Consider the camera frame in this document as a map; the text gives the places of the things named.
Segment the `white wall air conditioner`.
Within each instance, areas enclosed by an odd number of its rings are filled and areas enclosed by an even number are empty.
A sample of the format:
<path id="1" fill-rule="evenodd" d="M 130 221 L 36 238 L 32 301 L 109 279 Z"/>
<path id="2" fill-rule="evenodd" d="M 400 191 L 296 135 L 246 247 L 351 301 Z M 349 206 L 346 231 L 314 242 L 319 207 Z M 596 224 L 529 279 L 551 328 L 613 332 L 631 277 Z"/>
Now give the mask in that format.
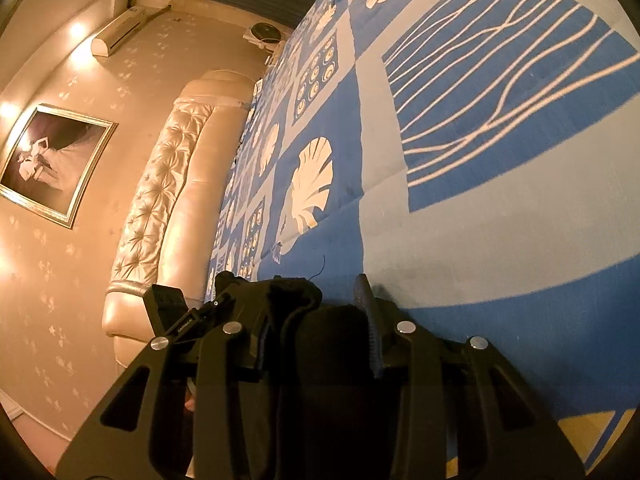
<path id="1" fill-rule="evenodd" d="M 91 54 L 95 58 L 109 58 L 129 38 L 142 29 L 148 21 L 157 18 L 170 9 L 170 4 L 160 9 L 132 6 L 117 18 L 114 18 L 111 23 L 105 25 L 91 39 Z"/>

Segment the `blue patterned bed sheet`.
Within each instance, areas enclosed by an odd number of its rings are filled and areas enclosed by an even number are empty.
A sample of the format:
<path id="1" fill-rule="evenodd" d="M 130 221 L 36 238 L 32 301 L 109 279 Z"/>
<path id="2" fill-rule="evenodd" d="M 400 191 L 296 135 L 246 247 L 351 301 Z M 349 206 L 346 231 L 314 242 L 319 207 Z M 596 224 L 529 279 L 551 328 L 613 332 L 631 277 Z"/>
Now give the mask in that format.
<path id="1" fill-rule="evenodd" d="M 588 471 L 639 403 L 639 36 L 617 0 L 316 0 L 258 82 L 212 272 L 358 274 L 489 339 Z"/>

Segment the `black pants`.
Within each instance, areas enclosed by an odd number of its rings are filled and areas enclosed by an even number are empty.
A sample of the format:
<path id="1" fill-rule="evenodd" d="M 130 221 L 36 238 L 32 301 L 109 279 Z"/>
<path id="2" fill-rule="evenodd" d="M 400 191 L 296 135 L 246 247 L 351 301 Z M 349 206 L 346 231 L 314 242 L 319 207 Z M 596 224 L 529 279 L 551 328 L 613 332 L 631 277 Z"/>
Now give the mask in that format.
<path id="1" fill-rule="evenodd" d="M 304 278 L 261 282 L 270 285 L 264 479 L 393 479 L 399 402 L 374 377 L 367 315 L 355 300 L 325 304 Z"/>

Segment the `framed wall picture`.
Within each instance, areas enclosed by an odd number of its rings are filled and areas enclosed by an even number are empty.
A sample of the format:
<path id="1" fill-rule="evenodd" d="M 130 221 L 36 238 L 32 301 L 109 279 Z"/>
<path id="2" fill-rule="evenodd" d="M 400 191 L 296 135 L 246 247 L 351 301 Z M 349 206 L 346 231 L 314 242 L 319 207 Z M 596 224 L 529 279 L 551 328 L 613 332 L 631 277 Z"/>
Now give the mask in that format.
<path id="1" fill-rule="evenodd" d="M 116 122 L 38 104 L 1 166 L 1 196 L 70 229 Z"/>

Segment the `cream tufted headboard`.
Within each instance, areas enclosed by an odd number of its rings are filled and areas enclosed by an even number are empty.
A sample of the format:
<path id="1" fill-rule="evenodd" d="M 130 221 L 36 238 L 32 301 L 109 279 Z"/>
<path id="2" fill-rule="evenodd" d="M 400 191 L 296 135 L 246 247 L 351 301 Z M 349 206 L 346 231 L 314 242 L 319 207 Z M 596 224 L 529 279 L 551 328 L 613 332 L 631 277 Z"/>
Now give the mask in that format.
<path id="1" fill-rule="evenodd" d="M 118 242 L 102 328 L 127 367 L 153 336 L 143 295 L 154 284 L 204 304 L 224 188 L 254 81 L 210 70 L 180 92 L 153 146 Z"/>

